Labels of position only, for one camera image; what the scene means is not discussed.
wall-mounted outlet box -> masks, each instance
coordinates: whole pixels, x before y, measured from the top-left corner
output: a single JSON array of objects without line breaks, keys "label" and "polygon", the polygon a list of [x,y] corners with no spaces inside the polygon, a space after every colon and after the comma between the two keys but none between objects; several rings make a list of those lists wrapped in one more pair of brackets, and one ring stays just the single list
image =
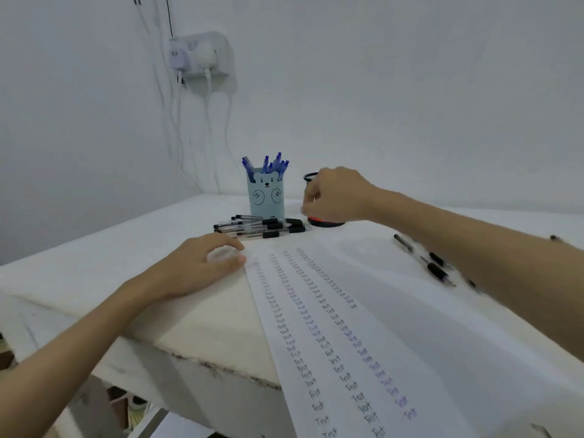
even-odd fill
[{"label": "wall-mounted outlet box", "polygon": [[200,43],[211,44],[217,55],[217,64],[211,68],[211,76],[229,75],[229,46],[220,32],[205,32],[187,36],[174,36],[170,40],[169,64],[183,78],[204,78],[205,70],[197,64],[194,50]]}]

blue bear pen holder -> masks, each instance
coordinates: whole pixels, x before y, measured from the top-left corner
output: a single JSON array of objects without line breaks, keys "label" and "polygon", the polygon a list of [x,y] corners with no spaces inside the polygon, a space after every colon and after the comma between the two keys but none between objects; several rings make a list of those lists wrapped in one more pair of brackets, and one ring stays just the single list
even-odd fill
[{"label": "blue bear pen holder", "polygon": [[277,172],[262,173],[262,169],[253,169],[252,183],[249,176],[248,196],[250,213],[262,218],[284,218],[284,177],[278,181]]}]

hand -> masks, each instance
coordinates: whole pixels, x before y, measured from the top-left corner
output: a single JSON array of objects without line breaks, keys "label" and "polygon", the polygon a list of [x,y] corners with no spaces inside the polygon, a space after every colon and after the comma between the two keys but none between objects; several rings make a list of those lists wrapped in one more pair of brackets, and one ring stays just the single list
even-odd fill
[{"label": "hand", "polygon": [[149,302],[182,297],[219,281],[239,270],[246,258],[244,255],[208,263],[207,255],[213,250],[231,246],[243,250],[244,245],[225,234],[207,234],[189,238],[178,249],[130,281],[138,282],[139,288],[147,289]]},{"label": "hand", "polygon": [[302,213],[331,222],[367,220],[375,190],[356,170],[324,168],[304,191]]}]

white table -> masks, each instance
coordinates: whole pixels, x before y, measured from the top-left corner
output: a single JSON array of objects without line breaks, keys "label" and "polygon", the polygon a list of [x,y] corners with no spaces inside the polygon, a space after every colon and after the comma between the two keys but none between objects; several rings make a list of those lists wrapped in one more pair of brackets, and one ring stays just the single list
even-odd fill
[{"label": "white table", "polygon": [[[22,360],[186,238],[208,233],[217,221],[248,209],[246,197],[197,196],[2,266],[0,332]],[[300,202],[286,202],[288,217],[299,211]],[[534,235],[557,234],[584,247],[580,215],[455,211]],[[399,251],[390,241],[393,233],[356,222],[295,236],[355,242],[363,251],[360,260],[374,263],[377,248]],[[399,258],[409,260],[399,252]],[[395,267],[413,278],[431,280],[415,262]],[[507,309],[470,290],[461,290],[459,297],[565,375],[582,376],[579,361]],[[93,375],[233,438],[294,436],[243,271],[198,294],[149,310],[114,343]],[[60,419],[57,426],[64,438],[71,415],[81,433],[90,436],[83,430],[91,427],[84,420],[89,413],[83,392],[97,386],[90,380]],[[101,423],[106,427],[105,419]]]}]

forearm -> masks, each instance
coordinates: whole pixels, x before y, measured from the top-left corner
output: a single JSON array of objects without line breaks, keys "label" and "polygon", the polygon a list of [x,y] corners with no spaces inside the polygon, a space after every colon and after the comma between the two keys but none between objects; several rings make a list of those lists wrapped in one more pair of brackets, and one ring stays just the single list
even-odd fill
[{"label": "forearm", "polygon": [[46,432],[115,339],[146,308],[139,290],[132,281],[120,287],[0,384],[0,437],[37,438]]},{"label": "forearm", "polygon": [[584,252],[376,189],[372,221],[410,235],[580,360]]}]

